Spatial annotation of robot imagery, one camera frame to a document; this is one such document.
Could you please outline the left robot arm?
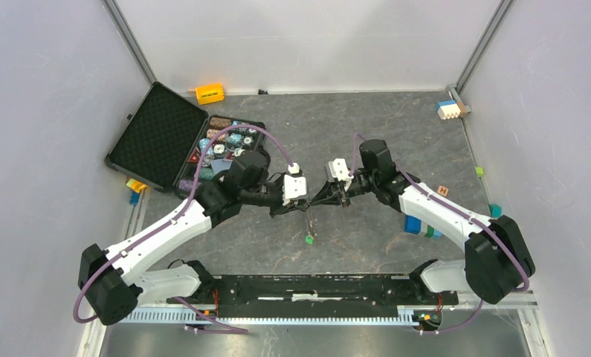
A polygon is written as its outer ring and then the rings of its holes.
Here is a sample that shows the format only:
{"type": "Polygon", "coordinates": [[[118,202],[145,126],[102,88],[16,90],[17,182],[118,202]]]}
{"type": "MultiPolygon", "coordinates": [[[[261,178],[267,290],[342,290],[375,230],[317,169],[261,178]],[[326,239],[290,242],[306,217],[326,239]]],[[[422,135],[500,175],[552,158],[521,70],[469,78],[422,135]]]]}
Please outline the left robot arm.
{"type": "Polygon", "coordinates": [[[229,170],[202,182],[173,212],[140,233],[106,249],[97,244],[84,249],[74,320],[110,326],[145,303],[186,297],[196,303],[208,301],[213,282],[189,263],[159,271],[150,268],[178,246],[238,215],[245,205],[267,207],[271,216],[304,211],[307,183],[299,165],[289,165],[269,181],[266,164],[262,153],[244,153],[229,170]]]}

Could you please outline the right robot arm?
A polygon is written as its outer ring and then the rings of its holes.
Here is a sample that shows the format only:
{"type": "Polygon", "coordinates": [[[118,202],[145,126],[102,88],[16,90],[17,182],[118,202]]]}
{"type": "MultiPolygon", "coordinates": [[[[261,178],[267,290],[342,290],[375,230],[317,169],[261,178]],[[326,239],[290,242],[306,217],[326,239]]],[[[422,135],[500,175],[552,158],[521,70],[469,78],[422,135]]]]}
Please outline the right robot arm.
{"type": "Polygon", "coordinates": [[[397,167],[387,142],[370,139],[355,152],[363,166],[349,170],[343,159],[327,164],[328,179],[312,206],[347,207],[367,193],[406,217],[414,217],[447,237],[464,254],[461,260],[430,260],[412,273],[410,296],[429,303],[441,292],[473,292],[497,304],[530,287],[535,265],[518,224],[509,216],[491,218],[458,205],[397,167]]]}

